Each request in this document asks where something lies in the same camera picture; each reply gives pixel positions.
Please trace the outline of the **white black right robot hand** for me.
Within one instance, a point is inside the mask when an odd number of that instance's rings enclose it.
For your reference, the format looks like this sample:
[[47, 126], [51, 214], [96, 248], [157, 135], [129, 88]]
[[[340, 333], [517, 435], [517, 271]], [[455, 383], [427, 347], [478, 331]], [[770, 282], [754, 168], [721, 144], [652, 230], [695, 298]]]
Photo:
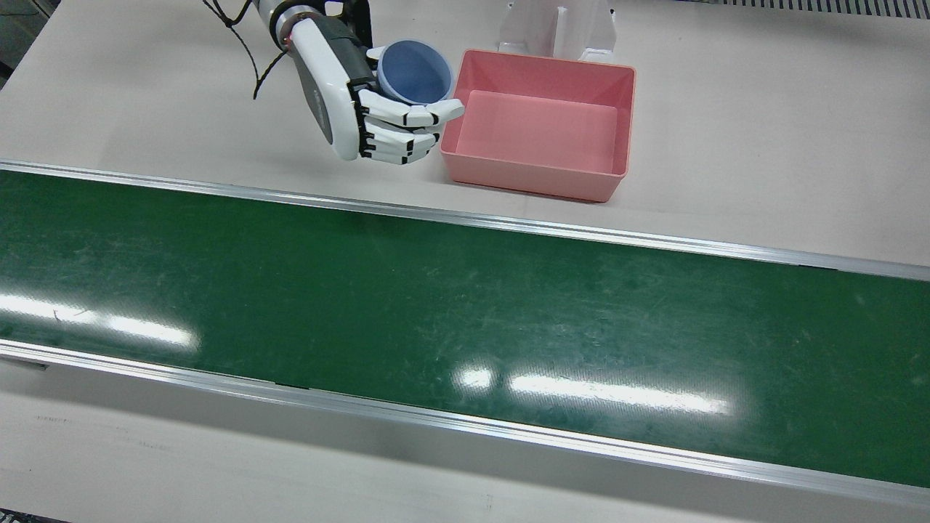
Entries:
[[385, 94], [368, 50], [335, 17], [309, 11], [295, 19], [288, 55], [323, 136], [346, 161], [419, 161], [439, 142], [442, 126], [465, 113], [458, 99], [418, 104]]

